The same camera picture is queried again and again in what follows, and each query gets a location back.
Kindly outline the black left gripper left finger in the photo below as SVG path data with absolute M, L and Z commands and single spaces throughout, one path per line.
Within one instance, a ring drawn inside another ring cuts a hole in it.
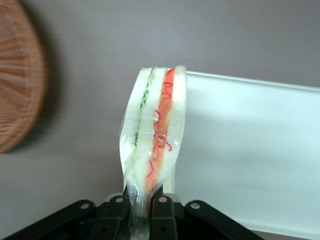
M 6 240 L 128 240 L 130 203 L 114 195 L 96 206 L 76 201 L 49 216 L 5 237 Z

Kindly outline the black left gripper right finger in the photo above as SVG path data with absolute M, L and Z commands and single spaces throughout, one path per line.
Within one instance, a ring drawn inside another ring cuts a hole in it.
M 151 240 L 261 240 L 262 238 L 201 200 L 183 206 L 167 195 L 152 201 Z

